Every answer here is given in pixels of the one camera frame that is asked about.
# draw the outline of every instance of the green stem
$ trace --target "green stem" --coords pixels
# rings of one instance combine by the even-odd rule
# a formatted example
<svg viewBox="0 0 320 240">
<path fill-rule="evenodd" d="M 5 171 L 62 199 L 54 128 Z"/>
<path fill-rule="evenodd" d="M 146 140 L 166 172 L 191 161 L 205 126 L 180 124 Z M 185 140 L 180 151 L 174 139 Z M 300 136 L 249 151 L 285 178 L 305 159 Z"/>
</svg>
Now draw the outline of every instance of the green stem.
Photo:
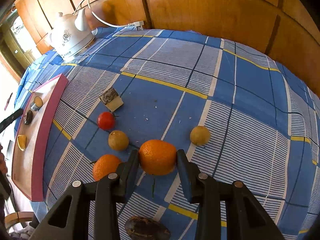
<svg viewBox="0 0 320 240">
<path fill-rule="evenodd" d="M 156 185 L 156 177 L 153 175 L 152 198 L 155 195 L 155 185 Z"/>
</svg>

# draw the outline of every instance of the red object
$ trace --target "red object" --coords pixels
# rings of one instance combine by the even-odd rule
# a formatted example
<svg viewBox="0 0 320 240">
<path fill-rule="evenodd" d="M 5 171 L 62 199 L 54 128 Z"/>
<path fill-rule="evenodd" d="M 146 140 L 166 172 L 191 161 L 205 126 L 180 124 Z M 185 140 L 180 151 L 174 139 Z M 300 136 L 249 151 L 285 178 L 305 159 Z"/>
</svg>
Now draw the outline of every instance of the red object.
<svg viewBox="0 0 320 240">
<path fill-rule="evenodd" d="M 103 112 L 98 117 L 98 126 L 103 130 L 114 128 L 116 120 L 110 112 Z"/>
</svg>

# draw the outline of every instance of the tablecloth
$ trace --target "tablecloth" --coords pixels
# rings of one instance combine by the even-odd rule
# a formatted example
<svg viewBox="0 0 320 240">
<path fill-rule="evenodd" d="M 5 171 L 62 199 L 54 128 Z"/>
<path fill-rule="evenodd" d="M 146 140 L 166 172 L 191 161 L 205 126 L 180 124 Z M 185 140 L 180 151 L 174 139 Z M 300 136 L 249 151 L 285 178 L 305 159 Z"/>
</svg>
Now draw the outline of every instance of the tablecloth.
<svg viewBox="0 0 320 240">
<path fill-rule="evenodd" d="M 91 161 L 103 154 L 125 161 L 149 139 L 184 149 L 219 181 L 243 181 L 286 239 L 302 239 L 318 215 L 320 101 L 270 57 L 194 32 L 99 28 L 95 44 L 73 62 L 64 64 L 54 50 L 36 60 L 21 80 L 16 108 L 60 73 L 69 81 L 48 138 L 44 203 L 33 203 L 40 219 L 74 180 L 93 181 Z M 96 123 L 108 110 L 98 96 L 111 86 L 124 102 L 115 127 L 130 140 L 123 152 L 110 149 L 110 131 Z M 197 125 L 212 135 L 202 147 L 189 140 Z M 132 197 L 117 204 L 121 239 L 129 240 L 124 223 L 133 215 L 160 221 L 171 239 L 194 239 L 198 205 L 187 203 L 177 170 L 157 176 L 154 198 L 152 184 L 139 168 Z M 89 239 L 93 217 L 91 202 Z M 221 233 L 226 239 L 224 202 Z"/>
</svg>

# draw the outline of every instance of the dark oval object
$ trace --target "dark oval object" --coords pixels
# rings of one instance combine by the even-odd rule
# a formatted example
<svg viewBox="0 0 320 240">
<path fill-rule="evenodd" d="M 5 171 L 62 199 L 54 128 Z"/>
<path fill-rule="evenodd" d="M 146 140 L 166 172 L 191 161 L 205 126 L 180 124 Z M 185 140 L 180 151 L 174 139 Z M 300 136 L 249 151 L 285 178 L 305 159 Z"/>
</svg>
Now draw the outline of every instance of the dark oval object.
<svg viewBox="0 0 320 240">
<path fill-rule="evenodd" d="M 29 110 L 24 116 L 24 124 L 26 125 L 31 124 L 32 118 L 33 118 L 33 112 Z"/>
<path fill-rule="evenodd" d="M 132 240 L 169 240 L 171 236 L 168 228 L 151 218 L 131 217 L 124 229 Z"/>
</svg>

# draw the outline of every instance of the hand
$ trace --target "hand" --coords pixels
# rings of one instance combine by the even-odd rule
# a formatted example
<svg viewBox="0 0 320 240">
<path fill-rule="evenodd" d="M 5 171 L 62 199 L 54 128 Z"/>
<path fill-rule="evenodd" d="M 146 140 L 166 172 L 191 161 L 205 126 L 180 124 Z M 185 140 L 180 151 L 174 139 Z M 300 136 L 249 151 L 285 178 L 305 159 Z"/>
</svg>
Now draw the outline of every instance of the hand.
<svg viewBox="0 0 320 240">
<path fill-rule="evenodd" d="M 2 145 L 0 144 L 0 171 L 5 175 L 8 172 L 8 168 L 5 165 L 5 161 L 4 161 L 4 155 L 1 152 L 1 150 L 3 149 Z"/>
</svg>

